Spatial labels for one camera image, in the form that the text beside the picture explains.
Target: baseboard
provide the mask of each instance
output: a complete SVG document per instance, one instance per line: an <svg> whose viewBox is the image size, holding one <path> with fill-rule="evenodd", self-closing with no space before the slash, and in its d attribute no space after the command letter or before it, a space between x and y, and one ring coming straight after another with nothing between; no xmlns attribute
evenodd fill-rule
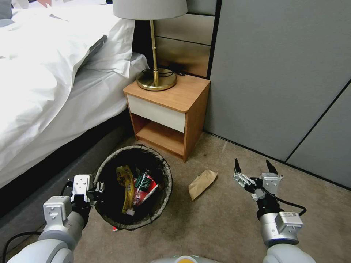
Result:
<svg viewBox="0 0 351 263"><path fill-rule="evenodd" d="M211 133L211 132L209 132L209 131L204 130L204 132L206 132L206 133L208 133L208 134L210 134L210 135L213 135L213 136L215 136L215 137L218 137L218 138L220 138L220 139L222 139L222 140L231 142L231 143L233 143L233 144L235 144L235 145L237 145L237 146L240 146L240 147L245 148L245 149L247 149L247 150L250 150L250 151L252 151L252 152L255 152L255 153L258 153L258 154L260 154L260 155L263 155L264 157L270 158L270 159L275 160L275 161L277 161L277 162L279 162L279 163L285 164L285 165L287 165L287 166L289 166L289 167L292 167L292 168L294 168L294 169L296 169L296 170L299 170L299 171L301 171L301 172L304 172L304 173L307 173L307 174L312 175L312 176L314 176L314 177L317 177L317 178L319 178L319 179L321 179L321 180L323 180L323 181L326 181L326 182L328 182L328 183L334 184L334 185L336 185L336 186L339 186L339 187L341 187L341 188L344 188L344 189L346 189L346 190L351 191L351 188L350 188L350 187L344 186L344 185L342 185L342 184L340 184L340 183L334 182L334 181L332 181L332 180L329 180L329 179L324 178L324 177L322 177L322 176L320 176L320 175L314 174L314 173L312 173L312 172L310 172L310 171L307 171L307 170L305 170L305 169L302 169L302 168L300 168L300 167L297 167L297 166L294 166L294 165L292 165L292 164L286 163L285 161L282 161L282 160L279 160L279 159L274 158L274 157L272 157L272 156L269 156L269 155L267 155L267 154L261 153L261 152L259 152L259 151L257 151L257 150L251 149L251 148L246 147L246 146L244 146L244 145L242 145L242 144L239 144L239 143L237 143L237 142L234 142L234 141L231 141L231 140L229 140L229 139L223 138L222 136L213 134L213 133Z"/></svg>

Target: black power cord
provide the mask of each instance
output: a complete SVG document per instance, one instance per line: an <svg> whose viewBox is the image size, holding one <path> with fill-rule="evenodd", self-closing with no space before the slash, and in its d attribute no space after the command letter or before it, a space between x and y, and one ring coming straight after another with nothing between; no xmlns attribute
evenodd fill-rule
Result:
<svg viewBox="0 0 351 263"><path fill-rule="evenodd" d="M145 73L145 72L150 72L152 73L153 72L153 69L144 69L142 71L142 73ZM169 76L172 76L173 74L178 74L179 76L185 76L184 73L181 73L181 72L177 72L177 71L168 71L168 72L162 72L162 73L158 73L160 77L169 77Z"/></svg>
<svg viewBox="0 0 351 263"><path fill-rule="evenodd" d="M299 213L300 216L302 216L303 214L305 214L307 212L307 209L306 207L302 206L302 205L298 205L298 204L295 204L295 203L291 203L291 202L288 202L288 201L285 201L283 199L280 199L279 197L276 197L275 195L271 194L270 192L268 192L268 190L266 190L265 188L261 188L264 192L268 193L271 197L275 198L277 201L279 202L282 202L286 205L290 205L290 206L294 206L294 207L298 207L298 208L301 208L302 211Z"/></svg>
<svg viewBox="0 0 351 263"><path fill-rule="evenodd" d="M66 188L70 188L73 187L73 182L72 181L68 181L65 183L65 185L63 186L60 195L63 195L64 191L66 190Z"/></svg>
<svg viewBox="0 0 351 263"><path fill-rule="evenodd" d="M42 233L42 231L28 231L28 232L23 232L17 235L14 235L12 238L10 238L7 242L6 245L4 247L4 251L3 251L3 262L2 263L6 263L6 254L7 254L7 249L8 246L10 245L10 243L12 242L12 240L21 237L21 236L26 236L26 235L40 235Z"/></svg>

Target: wastebasket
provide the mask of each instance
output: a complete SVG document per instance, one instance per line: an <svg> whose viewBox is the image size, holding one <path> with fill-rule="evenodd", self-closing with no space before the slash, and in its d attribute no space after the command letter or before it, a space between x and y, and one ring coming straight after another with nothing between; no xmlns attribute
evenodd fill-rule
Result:
<svg viewBox="0 0 351 263"><path fill-rule="evenodd" d="M116 168L128 165L137 171L150 171L158 189L136 210L133 216L122 214L125 187L117 181ZM105 189L95 208L102 218L117 229L135 230L156 220L165 209L172 191L172 174L167 161L155 150L143 145L127 146L112 153L101 164L94 184L104 183Z"/></svg>

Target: wooden nightstand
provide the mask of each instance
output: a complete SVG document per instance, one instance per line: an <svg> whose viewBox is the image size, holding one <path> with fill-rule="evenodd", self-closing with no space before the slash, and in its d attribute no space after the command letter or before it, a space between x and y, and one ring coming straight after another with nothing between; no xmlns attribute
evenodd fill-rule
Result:
<svg viewBox="0 0 351 263"><path fill-rule="evenodd" d="M178 76L165 91L147 91L136 82L124 88L135 138L162 147L185 162L204 126L210 81Z"/></svg>

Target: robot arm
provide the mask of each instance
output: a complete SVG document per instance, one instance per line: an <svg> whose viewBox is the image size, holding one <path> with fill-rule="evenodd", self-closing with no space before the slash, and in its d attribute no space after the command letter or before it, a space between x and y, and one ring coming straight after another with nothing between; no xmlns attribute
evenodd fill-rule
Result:
<svg viewBox="0 0 351 263"><path fill-rule="evenodd" d="M8 263L73 263L73 250L82 236L94 197L103 184L92 189L92 175L76 175L72 197L53 196L43 205L46 226L38 241L26 246Z"/></svg>
<svg viewBox="0 0 351 263"><path fill-rule="evenodd" d="M300 215L306 212L306 208L275 196L283 176L278 174L268 160L266 163L269 173L262 173L259 178L249 178L241 172L238 159L235 159L233 175L233 178L250 192L257 202L257 218L261 223L262 239L269 247L263 263L316 263L310 255L295 246L299 243L297 233L303 226ZM303 208L303 211L300 214L284 212L277 200Z"/></svg>

